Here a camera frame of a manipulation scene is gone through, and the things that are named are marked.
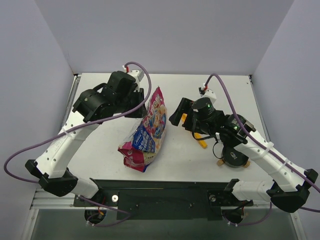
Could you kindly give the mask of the yellow plastic scoop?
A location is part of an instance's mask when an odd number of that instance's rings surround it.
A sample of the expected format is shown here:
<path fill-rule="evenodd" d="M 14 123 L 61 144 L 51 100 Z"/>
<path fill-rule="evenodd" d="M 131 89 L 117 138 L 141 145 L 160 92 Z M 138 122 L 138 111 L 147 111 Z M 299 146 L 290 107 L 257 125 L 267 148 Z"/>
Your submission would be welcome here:
<path fill-rule="evenodd" d="M 181 121 L 183 124 L 185 123 L 186 118 L 187 118 L 187 114 L 183 113 L 181 117 Z M 200 139 L 202 137 L 199 133 L 195 133 L 194 136 L 196 139 Z M 197 142 L 203 149 L 206 149 L 208 147 L 205 140 L 197 140 Z"/>

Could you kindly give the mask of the pink pet food bag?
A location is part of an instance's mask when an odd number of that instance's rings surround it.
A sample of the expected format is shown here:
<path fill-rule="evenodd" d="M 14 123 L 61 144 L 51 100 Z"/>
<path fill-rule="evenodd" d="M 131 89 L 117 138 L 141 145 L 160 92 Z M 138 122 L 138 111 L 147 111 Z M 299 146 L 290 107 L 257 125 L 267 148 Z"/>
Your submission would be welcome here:
<path fill-rule="evenodd" d="M 118 146 L 118 152 L 123 155 L 123 164 L 145 172 L 161 149 L 166 128 L 167 107 L 161 88 L 157 87 L 148 102 L 146 116 L 138 120 Z"/>

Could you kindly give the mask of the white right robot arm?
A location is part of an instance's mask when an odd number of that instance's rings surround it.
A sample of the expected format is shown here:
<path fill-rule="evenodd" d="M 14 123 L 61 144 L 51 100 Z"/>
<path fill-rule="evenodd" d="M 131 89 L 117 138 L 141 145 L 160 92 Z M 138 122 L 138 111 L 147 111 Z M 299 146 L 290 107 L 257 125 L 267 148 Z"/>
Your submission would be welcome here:
<path fill-rule="evenodd" d="M 287 213 L 297 211 L 306 203 L 318 173 L 312 168 L 301 168 L 285 158 L 244 117 L 216 110 L 208 97 L 196 101 L 182 98 L 169 117 L 170 123 L 178 126 L 183 114 L 187 117 L 182 126 L 187 131 L 222 142 L 227 148 L 223 153 L 225 161 L 238 161 L 244 157 L 255 162 L 272 178 L 271 181 L 231 180 L 223 192 L 226 203 L 266 201 Z"/>

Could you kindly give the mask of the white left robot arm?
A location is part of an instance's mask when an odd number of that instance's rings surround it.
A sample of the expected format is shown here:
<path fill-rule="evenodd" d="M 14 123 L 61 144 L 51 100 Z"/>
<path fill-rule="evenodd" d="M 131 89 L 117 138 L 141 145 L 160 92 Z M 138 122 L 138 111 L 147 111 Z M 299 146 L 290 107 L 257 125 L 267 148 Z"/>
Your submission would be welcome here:
<path fill-rule="evenodd" d="M 98 128 L 100 120 L 128 112 L 129 118 L 142 118 L 146 113 L 144 90 L 140 87 L 142 70 L 112 72 L 108 82 L 83 91 L 73 105 L 69 117 L 55 139 L 37 159 L 25 168 L 48 193 L 63 197 L 81 195 L 92 206 L 99 205 L 103 193 L 94 180 L 73 175 L 68 164 L 87 137 Z"/>

